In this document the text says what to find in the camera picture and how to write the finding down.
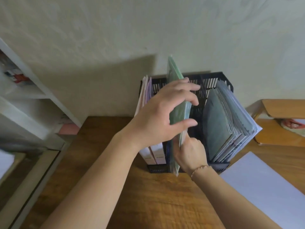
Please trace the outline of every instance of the left hand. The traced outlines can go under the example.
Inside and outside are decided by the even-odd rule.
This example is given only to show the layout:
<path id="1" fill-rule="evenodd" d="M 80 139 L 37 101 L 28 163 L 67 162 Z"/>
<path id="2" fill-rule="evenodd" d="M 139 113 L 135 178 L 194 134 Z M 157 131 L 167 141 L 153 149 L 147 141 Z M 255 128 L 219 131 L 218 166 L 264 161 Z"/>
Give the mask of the left hand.
<path id="1" fill-rule="evenodd" d="M 200 85 L 189 83 L 189 78 L 173 81 L 159 90 L 139 111 L 130 123 L 121 131 L 130 140 L 134 140 L 139 150 L 171 140 L 174 136 L 198 123 L 194 119 L 185 119 L 170 125 L 169 114 L 183 101 L 198 105 L 197 91 Z"/>

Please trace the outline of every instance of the file organizer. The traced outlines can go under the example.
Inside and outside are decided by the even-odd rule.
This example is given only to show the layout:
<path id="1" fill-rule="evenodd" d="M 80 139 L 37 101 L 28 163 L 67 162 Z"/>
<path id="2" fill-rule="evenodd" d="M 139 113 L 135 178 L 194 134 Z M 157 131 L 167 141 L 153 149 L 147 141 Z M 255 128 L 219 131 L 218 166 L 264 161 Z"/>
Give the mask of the file organizer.
<path id="1" fill-rule="evenodd" d="M 214 89 L 216 87 L 217 80 L 224 81 L 231 92 L 233 92 L 233 85 L 227 79 L 227 77 L 222 72 L 213 72 L 213 73 L 183 73 L 184 77 L 188 77 L 190 82 L 199 84 L 201 86 L 200 90 L 194 91 L 196 96 L 198 97 L 199 105 L 192 106 L 190 112 L 190 118 L 195 119 L 198 122 L 198 125 L 195 127 L 191 127 L 188 130 L 190 137 L 195 137 L 200 140 L 204 147 L 206 148 L 207 161 L 212 168 L 217 172 L 223 172 L 229 165 L 230 162 L 212 162 L 209 158 L 209 153 L 207 150 L 207 146 L 205 143 L 205 139 L 202 133 L 202 113 L 204 109 L 204 105 L 207 100 L 207 96 L 209 94 L 210 89 Z M 166 78 L 154 78 L 152 77 L 152 86 L 154 95 L 158 93 L 158 91 L 166 85 Z M 161 165 L 147 165 L 147 168 L 150 173 L 170 173 L 169 166 L 169 146 L 170 143 L 163 142 L 163 150 L 165 152 L 166 164 Z"/>

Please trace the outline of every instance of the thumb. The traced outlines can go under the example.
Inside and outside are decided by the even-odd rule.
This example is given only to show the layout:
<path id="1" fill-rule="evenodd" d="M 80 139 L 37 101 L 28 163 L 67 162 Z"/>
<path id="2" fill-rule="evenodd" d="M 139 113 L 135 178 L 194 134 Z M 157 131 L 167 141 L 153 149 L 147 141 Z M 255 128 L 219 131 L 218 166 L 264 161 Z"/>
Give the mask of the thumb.
<path id="1" fill-rule="evenodd" d="M 189 127 L 196 126 L 198 123 L 194 119 L 185 119 L 174 125 L 171 125 L 171 130 L 173 135 L 177 135 L 184 130 L 187 130 Z"/>

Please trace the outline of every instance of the bracelet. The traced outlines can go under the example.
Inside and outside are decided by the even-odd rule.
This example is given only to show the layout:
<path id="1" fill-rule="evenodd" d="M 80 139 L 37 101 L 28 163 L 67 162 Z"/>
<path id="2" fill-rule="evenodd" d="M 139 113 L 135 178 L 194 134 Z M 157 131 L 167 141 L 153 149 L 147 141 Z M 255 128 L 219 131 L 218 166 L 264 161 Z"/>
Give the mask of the bracelet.
<path id="1" fill-rule="evenodd" d="M 201 165 L 201 166 L 199 166 L 198 168 L 196 168 L 196 169 L 193 171 L 192 175 L 191 175 L 191 180 L 193 181 L 193 175 L 194 175 L 194 173 L 195 173 L 197 170 L 199 170 L 199 169 L 204 169 L 204 168 L 206 168 L 206 167 L 210 167 L 210 166 L 209 166 L 209 165 Z"/>

